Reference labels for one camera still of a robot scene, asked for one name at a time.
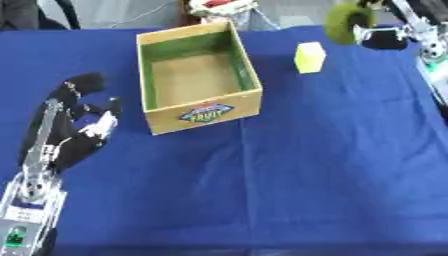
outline wooden box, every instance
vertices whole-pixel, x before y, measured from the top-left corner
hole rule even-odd
[[[154,135],[259,113],[262,87],[232,23],[140,34],[137,48]]]

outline floor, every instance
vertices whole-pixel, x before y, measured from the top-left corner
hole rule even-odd
[[[72,0],[83,28],[145,28],[176,24],[178,0]],[[329,8],[344,0],[258,0],[260,10],[281,28],[322,24]],[[38,0],[50,17],[65,18],[54,0]],[[380,23],[392,23],[388,13],[379,13]]]

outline white wire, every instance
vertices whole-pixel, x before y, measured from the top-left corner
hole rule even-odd
[[[254,8],[254,11],[261,16],[261,18],[269,24],[269,26],[273,27],[275,30],[280,30],[282,29],[279,25],[275,24],[274,22],[272,22],[268,16],[266,16],[266,14],[264,14],[259,8]]]
[[[149,12],[145,12],[145,13],[142,13],[142,14],[140,14],[140,15],[138,15],[138,16],[136,16],[136,17],[130,19],[130,20],[126,20],[126,21],[122,21],[122,22],[115,23],[115,24],[109,26],[108,28],[116,28],[116,27],[118,27],[118,26],[120,26],[120,25],[122,25],[122,24],[126,24],[126,23],[130,23],[130,22],[134,22],[134,21],[136,21],[136,20],[138,20],[138,19],[140,19],[140,18],[142,18],[142,17],[144,17],[144,16],[146,16],[146,15],[154,14],[154,13],[156,13],[156,12],[159,12],[159,11],[163,10],[165,7],[167,7],[167,6],[170,5],[170,4],[177,4],[177,2],[168,2],[168,3],[162,4],[161,6],[157,7],[157,8],[154,9],[154,10],[151,10],[151,11],[149,11]],[[263,19],[269,26],[273,27],[275,30],[280,30],[280,29],[281,29],[281,27],[280,27],[279,25],[277,25],[277,24],[275,24],[274,22],[272,22],[272,21],[266,16],[266,14],[264,14],[259,8],[254,8],[254,11],[255,11],[258,15],[260,15],[261,18],[262,18],[262,19]]]
[[[154,10],[151,10],[151,11],[149,11],[149,12],[145,12],[145,13],[142,13],[142,14],[140,14],[140,15],[138,15],[138,16],[136,16],[136,17],[130,19],[130,20],[126,20],[126,21],[122,21],[122,22],[115,23],[115,24],[109,26],[108,28],[116,28],[116,27],[118,27],[118,26],[120,26],[120,25],[122,25],[122,24],[126,24],[126,23],[129,23],[129,22],[134,22],[134,21],[136,21],[136,20],[138,20],[138,19],[140,19],[140,18],[143,18],[143,17],[146,16],[146,15],[154,14],[154,13],[156,13],[156,12],[159,12],[159,11],[163,10],[165,7],[167,7],[167,6],[170,5],[170,4],[177,4],[177,2],[173,2],[173,1],[171,1],[171,2],[168,2],[168,3],[164,3],[164,4],[160,5],[159,7],[157,7],[157,8],[154,9]]]

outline blue tablecloth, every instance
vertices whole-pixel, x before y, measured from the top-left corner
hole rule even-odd
[[[86,101],[124,100],[110,143],[64,175],[57,255],[446,249],[448,130],[415,49],[337,46],[320,27],[242,32],[264,85],[261,114],[153,137],[140,106],[138,32],[0,33],[1,180],[17,171],[27,123],[63,79],[102,72],[106,93]],[[310,41],[328,56],[322,72],[300,75],[295,49]]]

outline yellow cube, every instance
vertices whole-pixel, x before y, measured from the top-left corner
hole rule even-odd
[[[299,73],[316,73],[322,69],[326,56],[319,42],[303,43],[297,46],[294,61]]]

